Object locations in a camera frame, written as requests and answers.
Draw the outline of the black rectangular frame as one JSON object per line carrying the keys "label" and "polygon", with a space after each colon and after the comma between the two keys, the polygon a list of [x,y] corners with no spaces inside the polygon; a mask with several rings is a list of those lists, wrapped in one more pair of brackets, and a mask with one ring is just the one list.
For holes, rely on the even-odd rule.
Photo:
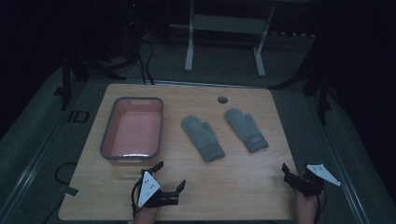
{"label": "black rectangular frame", "polygon": [[90,117],[88,111],[73,110],[68,117],[68,122],[87,122]]}

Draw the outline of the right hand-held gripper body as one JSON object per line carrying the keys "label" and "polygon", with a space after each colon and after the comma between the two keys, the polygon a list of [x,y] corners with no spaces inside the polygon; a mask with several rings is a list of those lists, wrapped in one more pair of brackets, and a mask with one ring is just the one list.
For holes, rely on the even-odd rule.
{"label": "right hand-held gripper body", "polygon": [[324,182],[328,181],[337,187],[341,182],[323,164],[307,164],[302,177],[291,174],[290,186],[299,190],[305,197],[319,196],[324,190]]}

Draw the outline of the grey mitten with label patch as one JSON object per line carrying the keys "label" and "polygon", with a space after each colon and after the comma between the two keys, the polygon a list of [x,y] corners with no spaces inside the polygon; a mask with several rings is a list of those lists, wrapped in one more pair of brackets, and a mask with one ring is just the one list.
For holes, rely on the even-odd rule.
{"label": "grey mitten with label patch", "polygon": [[225,112],[224,117],[250,153],[269,147],[251,114],[244,114],[237,108],[231,108]]}

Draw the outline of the person's right hand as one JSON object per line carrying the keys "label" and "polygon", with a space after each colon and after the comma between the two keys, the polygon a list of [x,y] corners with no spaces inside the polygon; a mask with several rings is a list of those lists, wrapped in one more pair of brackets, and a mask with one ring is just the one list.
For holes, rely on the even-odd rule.
{"label": "person's right hand", "polygon": [[298,224],[316,224],[320,209],[321,194],[305,197],[299,190],[295,190],[295,212]]}

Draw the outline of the person's left hand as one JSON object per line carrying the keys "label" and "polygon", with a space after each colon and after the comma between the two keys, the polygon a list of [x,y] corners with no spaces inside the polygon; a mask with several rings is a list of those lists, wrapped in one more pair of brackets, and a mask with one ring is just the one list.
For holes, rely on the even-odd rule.
{"label": "person's left hand", "polygon": [[154,224],[160,210],[160,207],[138,207],[134,215],[134,224]]}

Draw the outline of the black stand leg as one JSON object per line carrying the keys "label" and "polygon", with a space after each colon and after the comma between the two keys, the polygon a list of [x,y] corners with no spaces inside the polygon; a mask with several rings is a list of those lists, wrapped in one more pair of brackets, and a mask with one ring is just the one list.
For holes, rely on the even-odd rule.
{"label": "black stand leg", "polygon": [[327,101],[329,73],[313,69],[307,73],[307,77],[303,93],[305,96],[314,96],[318,92],[318,118],[322,125],[326,125],[326,111],[331,109]]}

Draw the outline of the white metal stand frame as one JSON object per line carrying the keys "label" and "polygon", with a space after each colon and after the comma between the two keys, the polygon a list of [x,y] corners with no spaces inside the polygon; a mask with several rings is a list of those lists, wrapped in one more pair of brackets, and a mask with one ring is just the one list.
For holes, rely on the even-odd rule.
{"label": "white metal stand frame", "polygon": [[194,12],[195,0],[190,0],[190,13],[189,13],[189,39],[186,53],[186,60],[184,70],[191,72],[193,67],[194,56],[194,31],[213,31],[213,32],[226,32],[259,35],[260,42],[252,49],[253,56],[259,77],[265,77],[266,72],[264,69],[262,50],[265,39],[269,33],[270,24],[275,14],[275,7],[269,7],[265,19],[249,19],[249,18],[236,18],[227,16],[215,16],[206,14],[196,14]]}

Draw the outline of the black tripod stand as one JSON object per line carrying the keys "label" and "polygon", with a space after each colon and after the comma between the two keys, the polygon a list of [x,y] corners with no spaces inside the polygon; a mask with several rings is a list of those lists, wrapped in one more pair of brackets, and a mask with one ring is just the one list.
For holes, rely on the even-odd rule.
{"label": "black tripod stand", "polygon": [[[109,68],[104,67],[99,64],[99,62],[95,61],[93,58],[90,58],[82,53],[78,53],[78,57],[81,59],[83,63],[93,67],[95,70],[104,74],[107,77],[111,77],[114,79],[122,79],[119,75],[116,75]],[[71,101],[71,57],[70,55],[64,55],[63,57],[63,66],[62,66],[62,85],[58,87],[54,95],[61,96],[63,99],[61,110],[65,111]]]}

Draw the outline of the plain grey mitten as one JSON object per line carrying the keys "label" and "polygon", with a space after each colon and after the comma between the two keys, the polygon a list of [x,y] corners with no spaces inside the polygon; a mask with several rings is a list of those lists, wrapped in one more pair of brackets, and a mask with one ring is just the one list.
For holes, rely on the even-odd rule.
{"label": "plain grey mitten", "polygon": [[205,162],[212,162],[225,157],[218,138],[207,121],[201,122],[196,116],[187,116],[182,120],[181,126]]}

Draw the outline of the small grey flat tag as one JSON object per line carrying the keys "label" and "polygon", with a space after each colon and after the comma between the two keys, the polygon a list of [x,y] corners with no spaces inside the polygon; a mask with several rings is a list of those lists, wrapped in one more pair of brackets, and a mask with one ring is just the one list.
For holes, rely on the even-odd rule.
{"label": "small grey flat tag", "polygon": [[61,186],[59,188],[59,192],[63,195],[68,195],[71,197],[77,197],[79,195],[79,191],[69,186]]}

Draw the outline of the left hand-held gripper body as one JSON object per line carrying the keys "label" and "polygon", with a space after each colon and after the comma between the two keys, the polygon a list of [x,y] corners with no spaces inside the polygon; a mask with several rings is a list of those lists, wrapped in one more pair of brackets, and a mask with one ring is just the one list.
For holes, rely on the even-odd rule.
{"label": "left hand-held gripper body", "polygon": [[161,207],[178,204],[179,191],[164,192],[160,183],[149,171],[144,171],[141,178],[140,190],[138,194],[138,207]]}

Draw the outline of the pink basin with grey rim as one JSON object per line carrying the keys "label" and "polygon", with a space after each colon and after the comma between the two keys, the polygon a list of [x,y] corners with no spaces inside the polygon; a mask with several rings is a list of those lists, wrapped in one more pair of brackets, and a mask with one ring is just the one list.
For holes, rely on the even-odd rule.
{"label": "pink basin with grey rim", "polygon": [[154,165],[161,148],[163,100],[121,97],[110,112],[100,153],[112,165]]}

